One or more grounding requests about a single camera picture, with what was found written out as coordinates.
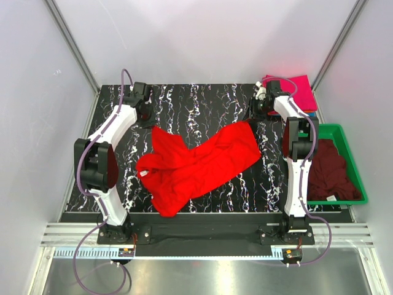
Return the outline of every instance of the marble tabletop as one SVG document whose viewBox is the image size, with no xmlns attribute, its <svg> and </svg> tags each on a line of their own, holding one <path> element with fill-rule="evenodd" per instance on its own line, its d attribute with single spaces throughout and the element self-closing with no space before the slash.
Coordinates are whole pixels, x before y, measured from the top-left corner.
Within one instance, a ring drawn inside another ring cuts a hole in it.
<svg viewBox="0 0 393 295">
<path fill-rule="evenodd" d="M 89 134 L 106 120 L 119 102 L 120 86 L 104 85 L 98 98 Z M 216 134 L 223 126 L 243 119 L 253 84 L 154 85 L 152 99 L 157 125 L 183 137 L 194 148 Z M 280 142 L 285 124 L 280 117 L 259 122 L 257 142 L 262 156 L 237 177 L 210 193 L 190 200 L 181 212 L 277 212 L 287 194 L 287 164 Z M 117 190 L 129 212 L 157 212 L 152 195 L 136 176 L 138 159 L 152 152 L 151 130 L 131 127 L 115 151 L 119 165 Z M 74 185 L 67 212 L 97 212 L 92 197 L 83 196 Z M 312 206 L 310 211 L 340 211 L 339 206 Z"/>
</svg>

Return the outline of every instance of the maroon cloth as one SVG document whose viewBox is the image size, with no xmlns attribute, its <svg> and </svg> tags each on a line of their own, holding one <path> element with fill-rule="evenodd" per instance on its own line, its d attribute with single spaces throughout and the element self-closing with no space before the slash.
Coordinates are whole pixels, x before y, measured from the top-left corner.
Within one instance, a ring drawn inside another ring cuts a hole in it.
<svg viewBox="0 0 393 295">
<path fill-rule="evenodd" d="M 360 200 L 362 194 L 346 174 L 346 161 L 338 154 L 332 140 L 319 140 L 308 176 L 309 201 L 326 201 L 334 195 L 339 200 Z"/>
</svg>

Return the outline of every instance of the white tag in green bin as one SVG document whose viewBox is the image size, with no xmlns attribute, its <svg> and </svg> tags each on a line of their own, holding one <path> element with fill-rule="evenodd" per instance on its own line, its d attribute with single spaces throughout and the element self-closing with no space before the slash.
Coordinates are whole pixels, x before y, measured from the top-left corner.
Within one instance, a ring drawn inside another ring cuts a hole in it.
<svg viewBox="0 0 393 295">
<path fill-rule="evenodd" d="M 330 197 L 326 198 L 326 201 L 337 201 L 337 199 L 334 195 L 331 195 Z"/>
</svg>

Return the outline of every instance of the red cloth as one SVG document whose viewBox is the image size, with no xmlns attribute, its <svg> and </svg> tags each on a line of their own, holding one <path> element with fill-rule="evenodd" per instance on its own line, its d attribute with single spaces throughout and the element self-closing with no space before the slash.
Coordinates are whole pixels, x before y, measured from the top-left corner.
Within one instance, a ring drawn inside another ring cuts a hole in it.
<svg viewBox="0 0 393 295">
<path fill-rule="evenodd" d="M 362 194 L 346 174 L 346 161 L 338 154 L 332 140 L 319 140 L 308 175 L 307 200 L 326 201 L 334 195 L 339 200 L 360 200 Z"/>
<path fill-rule="evenodd" d="M 190 199 L 226 183 L 260 158 L 245 121 L 224 127 L 194 149 L 188 149 L 181 136 L 158 127 L 153 128 L 152 141 L 154 153 L 141 157 L 136 169 L 153 194 L 153 206 L 165 217 L 175 216 Z"/>
<path fill-rule="evenodd" d="M 317 111 L 317 103 L 315 101 L 313 91 L 309 85 L 307 75 L 289 78 L 297 86 L 297 93 L 294 95 L 294 101 L 303 112 L 315 112 Z M 266 87 L 269 80 L 263 82 L 263 86 Z M 288 81 L 280 79 L 282 91 L 292 93 L 295 87 Z M 277 112 L 269 112 L 269 115 L 276 115 Z"/>
</svg>

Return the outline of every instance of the black table surface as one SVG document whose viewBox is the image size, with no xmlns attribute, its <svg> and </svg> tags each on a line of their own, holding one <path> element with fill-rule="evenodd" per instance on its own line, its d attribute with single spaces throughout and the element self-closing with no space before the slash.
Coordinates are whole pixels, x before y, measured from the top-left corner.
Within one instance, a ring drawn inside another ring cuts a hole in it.
<svg viewBox="0 0 393 295">
<path fill-rule="evenodd" d="M 154 85 L 152 99 L 157 125 L 183 137 L 194 148 L 216 134 L 223 126 L 243 119 L 250 97 L 256 93 L 253 84 L 187 84 Z M 119 85 L 104 85 L 98 98 L 89 134 L 109 117 L 118 104 Z M 280 142 L 285 124 L 280 117 L 259 122 L 257 142 L 262 156 L 258 162 L 237 177 L 210 193 L 190 200 L 184 213 L 247 213 L 282 211 L 287 194 L 288 169 Z M 119 165 L 117 190 L 128 212 L 157 212 L 151 193 L 136 176 L 138 159 L 152 152 L 151 130 L 131 127 L 115 154 Z M 341 211 L 340 206 L 309 206 L 310 211 Z M 66 212 L 97 212 L 92 197 L 85 197 L 74 185 Z"/>
</svg>

